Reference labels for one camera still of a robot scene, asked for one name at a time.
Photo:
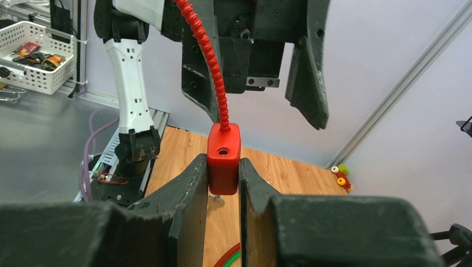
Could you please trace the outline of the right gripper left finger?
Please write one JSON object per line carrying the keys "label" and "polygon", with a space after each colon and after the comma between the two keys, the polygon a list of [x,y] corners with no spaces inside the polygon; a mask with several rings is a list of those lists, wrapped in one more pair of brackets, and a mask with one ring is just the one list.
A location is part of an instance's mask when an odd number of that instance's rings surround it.
{"label": "right gripper left finger", "polygon": [[111,201],[1,206],[1,265],[202,266],[206,159],[199,154],[128,207]]}

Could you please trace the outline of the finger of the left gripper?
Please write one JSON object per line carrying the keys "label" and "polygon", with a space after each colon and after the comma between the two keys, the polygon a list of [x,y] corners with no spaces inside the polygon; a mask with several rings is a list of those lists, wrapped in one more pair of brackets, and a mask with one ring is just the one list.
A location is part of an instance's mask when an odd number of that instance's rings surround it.
{"label": "finger of the left gripper", "polygon": [[[189,1],[194,12],[202,21],[210,38],[219,65],[222,65],[220,53],[217,16],[214,14],[214,2],[211,0]],[[219,122],[220,115],[215,86],[204,55],[187,23],[183,25],[181,86],[186,98],[201,108],[212,120]]]}
{"label": "finger of the left gripper", "polygon": [[327,126],[329,111],[323,76],[323,42],[330,1],[302,1],[285,98],[316,130]]}

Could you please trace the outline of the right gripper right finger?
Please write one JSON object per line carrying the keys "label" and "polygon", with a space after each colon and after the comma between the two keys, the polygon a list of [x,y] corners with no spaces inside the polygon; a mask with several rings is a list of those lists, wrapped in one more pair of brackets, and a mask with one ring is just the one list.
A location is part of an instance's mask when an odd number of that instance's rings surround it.
{"label": "right gripper right finger", "polygon": [[282,194],[239,162],[243,266],[444,266],[417,210],[395,197]]}

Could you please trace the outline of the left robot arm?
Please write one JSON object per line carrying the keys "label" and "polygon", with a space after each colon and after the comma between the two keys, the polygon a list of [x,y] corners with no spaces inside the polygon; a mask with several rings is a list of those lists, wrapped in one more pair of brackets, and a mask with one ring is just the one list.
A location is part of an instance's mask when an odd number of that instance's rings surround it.
{"label": "left robot arm", "polygon": [[117,172],[135,178],[157,157],[161,138],[145,95],[142,48],[154,27],[182,44],[182,93],[222,120],[212,68],[196,19],[215,51],[226,93],[277,87],[286,43],[294,44],[285,97],[317,130],[326,128],[323,40],[329,1],[97,1],[94,27],[113,67],[119,99]]}

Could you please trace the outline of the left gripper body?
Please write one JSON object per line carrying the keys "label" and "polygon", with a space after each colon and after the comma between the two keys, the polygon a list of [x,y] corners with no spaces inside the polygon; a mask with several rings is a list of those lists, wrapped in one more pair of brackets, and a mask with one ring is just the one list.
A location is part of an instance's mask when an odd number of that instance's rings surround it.
{"label": "left gripper body", "polygon": [[[285,43],[296,39],[302,1],[213,1],[227,93],[276,86]],[[185,19],[164,2],[162,35],[182,43]]]}

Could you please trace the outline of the red padlock with thin cable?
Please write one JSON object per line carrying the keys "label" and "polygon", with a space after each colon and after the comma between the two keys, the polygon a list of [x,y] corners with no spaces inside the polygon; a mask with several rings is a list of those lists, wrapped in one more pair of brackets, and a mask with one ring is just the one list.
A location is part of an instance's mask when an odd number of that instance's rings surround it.
{"label": "red padlock with thin cable", "polygon": [[209,191],[213,195],[234,195],[238,191],[238,166],[242,142],[239,126],[229,122],[226,91],[217,54],[192,4],[188,1],[175,1],[175,4],[193,31],[193,36],[201,48],[215,87],[219,122],[213,124],[208,137]]}

